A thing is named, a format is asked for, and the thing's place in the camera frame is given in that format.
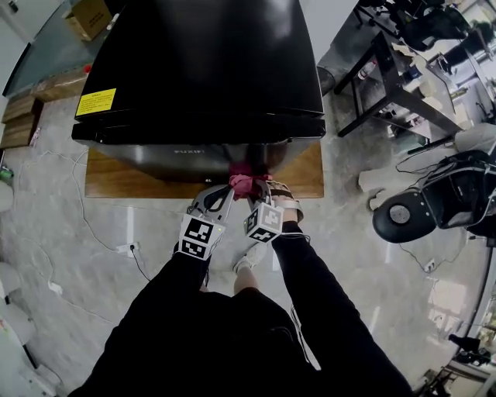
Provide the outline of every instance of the fridge logo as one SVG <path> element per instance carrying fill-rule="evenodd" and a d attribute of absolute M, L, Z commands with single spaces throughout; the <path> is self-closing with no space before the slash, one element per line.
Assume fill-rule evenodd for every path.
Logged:
<path fill-rule="evenodd" d="M 176 154 L 200 154 L 204 153 L 204 150 L 175 150 L 174 153 Z"/>

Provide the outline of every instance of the black mini fridge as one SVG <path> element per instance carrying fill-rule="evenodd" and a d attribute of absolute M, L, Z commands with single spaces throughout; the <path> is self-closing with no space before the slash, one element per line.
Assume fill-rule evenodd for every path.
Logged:
<path fill-rule="evenodd" d="M 129 2 L 72 138 L 156 178 L 274 173 L 326 134 L 298 0 Z"/>

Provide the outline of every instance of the person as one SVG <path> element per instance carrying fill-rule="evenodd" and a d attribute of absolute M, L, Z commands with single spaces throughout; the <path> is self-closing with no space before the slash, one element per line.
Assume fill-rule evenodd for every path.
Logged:
<path fill-rule="evenodd" d="M 274 182 L 272 188 L 276 204 L 294 200 L 285 185 Z M 283 220 L 284 233 L 301 233 L 295 209 L 285 209 Z M 288 313 L 259 291 L 252 268 L 266 244 L 255 245 L 234 265 L 233 297 L 202 284 L 209 261 L 176 252 L 138 294 L 88 380 L 71 396 L 209 389 L 235 395 L 413 395 L 307 240 L 279 236 L 272 246 L 320 369 L 305 359 Z"/>

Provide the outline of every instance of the pink cloth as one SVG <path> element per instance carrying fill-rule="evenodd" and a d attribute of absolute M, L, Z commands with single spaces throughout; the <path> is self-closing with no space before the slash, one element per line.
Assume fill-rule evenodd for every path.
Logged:
<path fill-rule="evenodd" d="M 272 176 L 266 174 L 261 176 L 248 176 L 248 175 L 233 175 L 229 178 L 229 184 L 234 189 L 234 199 L 245 199 L 249 195 L 259 195 L 260 189 L 253 181 L 259 179 L 261 181 L 272 181 Z"/>

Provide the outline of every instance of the cardboard box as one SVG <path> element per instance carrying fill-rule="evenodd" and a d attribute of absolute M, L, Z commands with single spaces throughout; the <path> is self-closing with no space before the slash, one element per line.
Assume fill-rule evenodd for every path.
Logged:
<path fill-rule="evenodd" d="M 92 41 L 112 20 L 104 0 L 81 0 L 63 15 L 72 30 L 85 41 Z"/>
<path fill-rule="evenodd" d="M 83 67 L 43 79 L 31 90 L 31 95 L 42 102 L 81 96 L 88 74 Z"/>

